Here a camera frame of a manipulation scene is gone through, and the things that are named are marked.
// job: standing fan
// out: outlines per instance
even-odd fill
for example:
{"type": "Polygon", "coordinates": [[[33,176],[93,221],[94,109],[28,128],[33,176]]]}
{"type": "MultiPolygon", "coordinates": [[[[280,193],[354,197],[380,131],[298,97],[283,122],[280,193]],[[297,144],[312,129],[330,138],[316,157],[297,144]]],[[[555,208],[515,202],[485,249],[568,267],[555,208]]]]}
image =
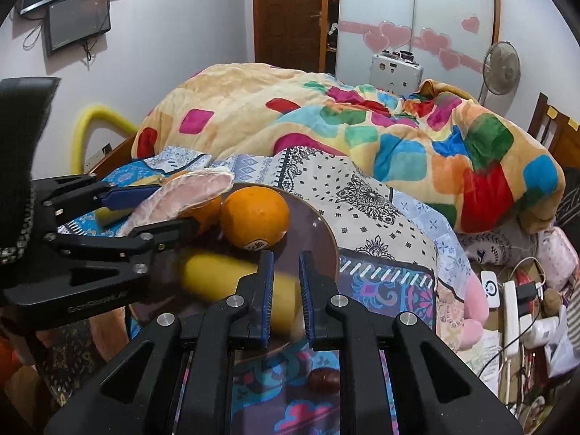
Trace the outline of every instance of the standing fan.
{"type": "Polygon", "coordinates": [[[520,80],[520,58],[514,47],[507,41],[492,45],[483,60],[483,82],[479,103],[483,105],[487,92],[506,95],[520,80]]]}

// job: wall socket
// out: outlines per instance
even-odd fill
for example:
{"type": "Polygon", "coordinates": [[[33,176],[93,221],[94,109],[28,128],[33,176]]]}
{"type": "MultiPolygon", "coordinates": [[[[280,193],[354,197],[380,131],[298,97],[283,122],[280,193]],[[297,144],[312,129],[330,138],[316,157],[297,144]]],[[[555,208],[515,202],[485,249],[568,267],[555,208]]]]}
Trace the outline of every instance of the wall socket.
{"type": "Polygon", "coordinates": [[[92,170],[94,166],[97,165],[97,163],[99,163],[102,159],[104,159],[105,155],[107,155],[111,151],[112,151],[111,144],[105,145],[99,152],[93,154],[91,157],[85,160],[85,163],[83,165],[83,171],[87,173],[88,171],[92,170]]]}

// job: brown door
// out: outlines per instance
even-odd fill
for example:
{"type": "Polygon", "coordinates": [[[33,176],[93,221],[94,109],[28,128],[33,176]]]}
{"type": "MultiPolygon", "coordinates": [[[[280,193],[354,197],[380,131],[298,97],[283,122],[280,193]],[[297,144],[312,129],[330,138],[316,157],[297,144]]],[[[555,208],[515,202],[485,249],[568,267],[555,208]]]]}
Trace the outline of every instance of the brown door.
{"type": "Polygon", "coordinates": [[[256,61],[317,72],[320,6],[321,0],[257,0],[256,61]]]}

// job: pink plush toy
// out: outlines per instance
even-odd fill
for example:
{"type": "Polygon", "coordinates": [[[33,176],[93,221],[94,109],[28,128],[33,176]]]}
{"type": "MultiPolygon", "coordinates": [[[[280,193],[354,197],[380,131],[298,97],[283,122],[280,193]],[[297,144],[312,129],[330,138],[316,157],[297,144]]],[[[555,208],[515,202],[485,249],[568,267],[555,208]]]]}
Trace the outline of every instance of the pink plush toy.
{"type": "Polygon", "coordinates": [[[463,304],[463,333],[459,350],[467,350],[473,347],[483,335],[483,324],[489,317],[487,297],[481,281],[472,271],[468,280],[463,304]]]}

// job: orange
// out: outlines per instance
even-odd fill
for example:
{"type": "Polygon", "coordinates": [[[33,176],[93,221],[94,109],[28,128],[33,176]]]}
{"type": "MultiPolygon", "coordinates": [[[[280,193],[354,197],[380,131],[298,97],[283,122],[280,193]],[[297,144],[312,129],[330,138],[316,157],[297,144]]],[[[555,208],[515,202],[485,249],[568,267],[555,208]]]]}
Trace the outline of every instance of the orange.
{"type": "Polygon", "coordinates": [[[210,199],[199,206],[193,206],[179,214],[180,218],[194,218],[199,222],[197,235],[204,233],[219,221],[221,211],[221,196],[210,199]]]}
{"type": "Polygon", "coordinates": [[[220,215],[225,238],[245,250],[272,247],[286,234],[289,221],[290,210],[282,195],[262,186],[234,191],[220,215]]]}

